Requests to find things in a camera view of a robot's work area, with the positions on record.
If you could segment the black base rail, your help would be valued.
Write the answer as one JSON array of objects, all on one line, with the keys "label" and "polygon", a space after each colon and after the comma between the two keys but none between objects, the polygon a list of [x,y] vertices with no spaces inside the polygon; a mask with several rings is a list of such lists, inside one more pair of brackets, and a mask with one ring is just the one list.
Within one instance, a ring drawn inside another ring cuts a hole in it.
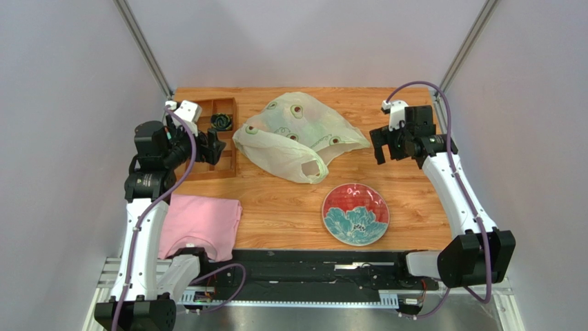
[{"label": "black base rail", "polygon": [[234,250],[229,261],[204,262],[214,299],[287,303],[377,303],[380,293],[421,297],[437,282],[409,275],[404,253],[370,250]]}]

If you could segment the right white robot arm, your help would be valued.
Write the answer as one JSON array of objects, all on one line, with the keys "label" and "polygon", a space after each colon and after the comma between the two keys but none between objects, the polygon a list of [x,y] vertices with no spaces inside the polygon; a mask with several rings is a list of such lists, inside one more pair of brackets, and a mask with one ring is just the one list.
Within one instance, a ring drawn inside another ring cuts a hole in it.
[{"label": "right white robot arm", "polygon": [[449,220],[452,240],[441,251],[413,251],[404,264],[414,277],[439,279],[448,288],[500,283],[516,246],[513,233],[500,230],[478,201],[449,134],[439,134],[431,106],[384,101],[386,126],[370,131],[375,159],[413,159],[433,185]]}]

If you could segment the pink folded cloth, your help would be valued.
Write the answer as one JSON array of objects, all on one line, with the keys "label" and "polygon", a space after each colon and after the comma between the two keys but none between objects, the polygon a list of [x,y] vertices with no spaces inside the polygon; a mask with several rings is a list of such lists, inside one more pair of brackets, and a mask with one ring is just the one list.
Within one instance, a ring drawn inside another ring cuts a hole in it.
[{"label": "pink folded cloth", "polygon": [[184,248],[203,248],[213,261],[232,259],[242,210],[235,199],[172,194],[158,258],[169,258]]}]

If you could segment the wooden divider tray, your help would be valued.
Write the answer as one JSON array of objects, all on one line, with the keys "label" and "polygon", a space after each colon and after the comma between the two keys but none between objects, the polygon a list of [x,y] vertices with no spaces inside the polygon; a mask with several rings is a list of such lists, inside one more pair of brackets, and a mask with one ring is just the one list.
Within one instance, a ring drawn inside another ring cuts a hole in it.
[{"label": "wooden divider tray", "polygon": [[196,136],[197,158],[189,168],[188,162],[175,173],[182,177],[189,170],[187,181],[225,179],[235,177],[237,157],[233,135],[238,128],[237,103],[234,98],[207,99],[176,103],[175,113],[192,129]]}]

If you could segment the red teal floral plate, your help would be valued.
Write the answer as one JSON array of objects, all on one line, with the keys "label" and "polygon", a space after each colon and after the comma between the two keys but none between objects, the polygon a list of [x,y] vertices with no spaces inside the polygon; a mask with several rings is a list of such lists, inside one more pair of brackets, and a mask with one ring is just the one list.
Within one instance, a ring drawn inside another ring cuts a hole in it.
[{"label": "red teal floral plate", "polygon": [[373,188],[345,183],[324,198],[322,220],[338,241],[362,247],[384,236],[390,224],[390,211],[382,195]]}]

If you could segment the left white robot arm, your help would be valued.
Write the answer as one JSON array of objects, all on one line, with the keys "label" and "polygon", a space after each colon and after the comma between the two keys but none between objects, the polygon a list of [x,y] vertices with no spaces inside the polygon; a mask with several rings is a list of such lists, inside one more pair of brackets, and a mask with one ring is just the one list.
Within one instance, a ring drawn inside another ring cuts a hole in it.
[{"label": "left white robot arm", "polygon": [[181,124],[148,121],[135,128],[133,157],[124,184],[126,235],[109,299],[97,303],[95,321],[107,330],[172,330],[177,304],[199,274],[203,252],[173,258],[157,276],[159,244],[175,171],[195,162],[215,165],[226,147],[217,131],[192,132]]}]

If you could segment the avocado print plastic bag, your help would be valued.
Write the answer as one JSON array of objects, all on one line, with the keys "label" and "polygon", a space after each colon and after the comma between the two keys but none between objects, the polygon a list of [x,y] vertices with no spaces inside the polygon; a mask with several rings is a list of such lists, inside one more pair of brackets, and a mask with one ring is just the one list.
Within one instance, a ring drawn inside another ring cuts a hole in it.
[{"label": "avocado print plastic bag", "polygon": [[270,101],[236,130],[233,142],[264,171],[308,184],[323,181],[335,158],[371,145],[339,112],[303,92]]}]

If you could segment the dark rolled sock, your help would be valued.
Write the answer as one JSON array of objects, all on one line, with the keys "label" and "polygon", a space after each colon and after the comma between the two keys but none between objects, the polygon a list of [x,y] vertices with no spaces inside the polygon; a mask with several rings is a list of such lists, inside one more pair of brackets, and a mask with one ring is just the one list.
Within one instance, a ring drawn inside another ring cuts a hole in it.
[{"label": "dark rolled sock", "polygon": [[210,118],[210,125],[216,131],[228,132],[233,129],[233,120],[226,113],[215,113]]}]

